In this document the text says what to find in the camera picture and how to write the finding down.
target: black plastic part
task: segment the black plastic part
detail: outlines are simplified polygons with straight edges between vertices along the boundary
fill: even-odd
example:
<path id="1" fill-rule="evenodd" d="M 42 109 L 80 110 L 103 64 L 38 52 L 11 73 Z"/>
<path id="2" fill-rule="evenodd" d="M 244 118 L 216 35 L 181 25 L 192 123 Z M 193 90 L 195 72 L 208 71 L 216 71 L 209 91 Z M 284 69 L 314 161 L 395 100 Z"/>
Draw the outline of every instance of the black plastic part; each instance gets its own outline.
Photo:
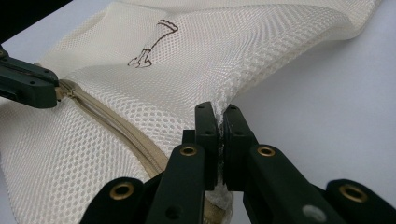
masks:
<path id="1" fill-rule="evenodd" d="M 357 182 L 346 179 L 331 181 L 327 185 L 325 197 L 348 223 L 396 223 L 396 210 Z"/>
<path id="2" fill-rule="evenodd" d="M 8 56 L 0 59 L 0 97 L 35 108 L 51 108 L 57 105 L 58 86 L 58 78 L 48 69 Z"/>
<path id="3" fill-rule="evenodd" d="M 195 143 L 195 130 L 183 130 L 183 139 L 181 142 L 183 144 Z"/>
<path id="4" fill-rule="evenodd" d="M 149 209 L 154 201 L 155 193 L 158 186 L 160 185 L 161 179 L 163 178 L 163 173 L 160 173 L 148 182 L 145 183 L 145 192 L 142 200 L 140 201 L 138 215 L 134 216 L 134 222 L 136 224 L 145 223 Z"/>
<path id="5" fill-rule="evenodd" d="M 133 193 L 125 199 L 115 200 L 111 197 L 113 188 L 119 184 L 131 184 Z M 119 187 L 120 195 L 126 193 L 126 187 Z M 131 224 L 136 222 L 140 214 L 139 204 L 144 194 L 144 186 L 140 180 L 121 177 L 107 183 L 88 206 L 80 224 Z"/>
<path id="6" fill-rule="evenodd" d="M 218 183 L 219 128 L 210 102 L 195 107 L 195 144 L 205 149 L 205 189 Z"/>
<path id="7" fill-rule="evenodd" d="M 247 166 L 271 208 L 273 223 L 345 223 L 279 149 L 252 147 Z"/>
<path id="8" fill-rule="evenodd" d="M 244 191 L 244 206 L 251 224 L 273 223 L 273 214 L 262 197 L 259 187 L 249 181 Z"/>
<path id="9" fill-rule="evenodd" d="M 175 147 L 149 210 L 147 224 L 203 222 L 204 163 L 202 147 L 195 144 Z"/>
<path id="10" fill-rule="evenodd" d="M 243 191 L 248 181 L 246 158 L 257 144 L 241 111 L 230 105 L 224 113 L 224 182 L 231 191 Z"/>

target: white mesh fabric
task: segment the white mesh fabric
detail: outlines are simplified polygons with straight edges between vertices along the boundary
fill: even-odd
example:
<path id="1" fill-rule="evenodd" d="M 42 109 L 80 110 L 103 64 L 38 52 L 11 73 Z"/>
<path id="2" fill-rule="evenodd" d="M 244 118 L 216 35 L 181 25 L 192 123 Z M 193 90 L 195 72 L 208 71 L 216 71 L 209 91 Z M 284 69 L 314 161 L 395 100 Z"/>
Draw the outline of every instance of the white mesh fabric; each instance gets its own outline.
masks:
<path id="1" fill-rule="evenodd" d="M 326 39 L 357 35 L 375 0 L 124 1 L 40 62 L 129 120 L 164 153 L 249 87 Z M 1 103 L 0 149 L 20 223 L 76 223 L 109 180 L 148 176 L 128 148 L 65 100 L 50 110 Z M 207 194 L 230 209 L 223 192 Z"/>

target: zipper teeth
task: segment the zipper teeth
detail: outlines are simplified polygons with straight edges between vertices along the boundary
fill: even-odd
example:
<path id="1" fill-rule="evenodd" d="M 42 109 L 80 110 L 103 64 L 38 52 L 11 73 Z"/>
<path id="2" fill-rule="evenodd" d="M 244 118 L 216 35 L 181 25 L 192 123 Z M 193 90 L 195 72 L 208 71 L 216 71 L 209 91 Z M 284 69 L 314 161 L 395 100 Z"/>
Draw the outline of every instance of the zipper teeth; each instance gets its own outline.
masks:
<path id="1" fill-rule="evenodd" d="M 63 93 L 73 99 L 78 107 L 108 128 L 132 150 L 150 177 L 154 177 L 164 170 L 167 158 L 135 126 L 82 91 L 76 83 L 62 79 L 60 84 L 65 89 Z"/>

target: metal grommet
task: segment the metal grommet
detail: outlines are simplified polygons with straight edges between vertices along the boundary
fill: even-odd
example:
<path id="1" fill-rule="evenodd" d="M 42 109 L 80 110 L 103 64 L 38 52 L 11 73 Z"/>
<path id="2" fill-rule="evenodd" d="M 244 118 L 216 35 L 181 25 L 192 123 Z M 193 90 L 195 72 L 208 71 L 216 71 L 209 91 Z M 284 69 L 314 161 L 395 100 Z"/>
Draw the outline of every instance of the metal grommet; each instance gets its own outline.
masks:
<path id="1" fill-rule="evenodd" d="M 346 184 L 341 186 L 340 192 L 344 195 L 344 197 L 356 203 L 364 203 L 368 199 L 366 193 L 352 185 Z"/>
<path id="2" fill-rule="evenodd" d="M 275 155 L 275 151 L 270 147 L 258 147 L 257 152 L 264 157 L 272 157 Z"/>
<path id="3" fill-rule="evenodd" d="M 110 197 L 114 200 L 123 200 L 134 193 L 134 185 L 131 182 L 122 182 L 114 186 L 110 191 Z"/>
<path id="4" fill-rule="evenodd" d="M 195 147 L 183 147 L 180 149 L 180 153 L 183 156 L 193 156 L 197 154 L 197 149 Z"/>

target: black drawing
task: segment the black drawing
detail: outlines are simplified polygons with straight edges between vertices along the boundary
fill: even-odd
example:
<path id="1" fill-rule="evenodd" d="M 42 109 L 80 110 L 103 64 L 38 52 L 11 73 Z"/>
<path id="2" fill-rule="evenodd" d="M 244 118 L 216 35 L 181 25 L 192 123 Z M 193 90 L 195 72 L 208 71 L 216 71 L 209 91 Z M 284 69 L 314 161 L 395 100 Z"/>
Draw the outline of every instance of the black drawing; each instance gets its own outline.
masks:
<path id="1" fill-rule="evenodd" d="M 152 63 L 151 63 L 151 60 L 149 59 L 149 55 L 150 55 L 152 49 L 154 49 L 154 47 L 158 44 L 158 42 L 160 42 L 160 40 L 164 39 L 167 35 L 171 35 L 171 34 L 175 33 L 178 30 L 178 27 L 176 25 L 174 25 L 172 22 L 166 21 L 166 20 L 160 20 L 157 23 L 157 25 L 165 26 L 168 29 L 168 32 L 166 32 L 164 35 L 160 36 L 160 38 L 158 38 L 157 41 L 155 41 L 155 43 L 151 45 L 151 48 L 143 49 L 139 56 L 133 58 L 128 63 L 129 66 L 134 65 L 135 68 L 144 68 L 144 67 L 151 66 Z"/>

